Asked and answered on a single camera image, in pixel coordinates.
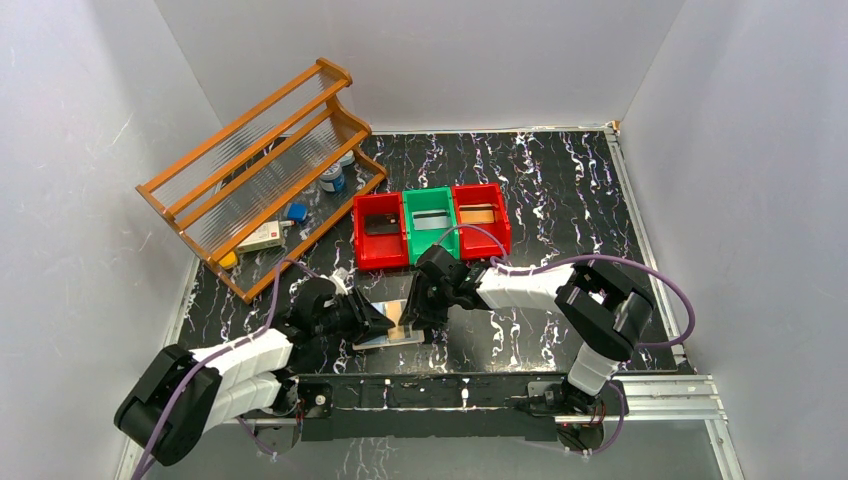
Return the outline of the beige leather card holder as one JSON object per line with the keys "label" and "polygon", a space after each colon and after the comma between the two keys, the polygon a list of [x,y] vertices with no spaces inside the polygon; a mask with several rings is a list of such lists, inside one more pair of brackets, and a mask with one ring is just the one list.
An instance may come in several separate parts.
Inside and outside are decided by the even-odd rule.
{"label": "beige leather card holder", "polygon": [[354,351],[365,351],[384,347],[421,344],[425,340],[422,330],[414,330],[411,325],[401,325],[400,317],[405,308],[405,300],[374,302],[372,306],[382,315],[393,322],[383,335],[354,344]]}

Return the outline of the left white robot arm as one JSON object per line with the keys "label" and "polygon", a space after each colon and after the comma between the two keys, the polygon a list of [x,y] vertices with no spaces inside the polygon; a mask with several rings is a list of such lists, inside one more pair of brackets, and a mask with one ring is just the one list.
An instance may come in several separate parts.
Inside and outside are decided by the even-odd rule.
{"label": "left white robot arm", "polygon": [[307,279],[287,305],[276,305],[259,331],[221,344],[187,350],[164,347],[117,408],[113,423],[147,460],[182,460],[212,428],[247,413],[303,417],[312,396],[298,375],[315,370],[321,347],[360,344],[395,328],[398,309],[370,302],[335,277]]}

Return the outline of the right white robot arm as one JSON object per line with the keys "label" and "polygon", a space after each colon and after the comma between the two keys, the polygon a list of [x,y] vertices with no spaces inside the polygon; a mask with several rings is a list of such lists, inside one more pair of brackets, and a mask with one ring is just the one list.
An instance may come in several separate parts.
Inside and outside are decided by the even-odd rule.
{"label": "right white robot arm", "polygon": [[519,269],[495,259],[463,262],[433,245],[415,264],[399,320],[415,329],[433,328],[455,306],[560,312],[582,344],[549,407],[587,414],[631,359],[655,308],[653,295],[619,269],[621,262],[591,254],[559,266]]}

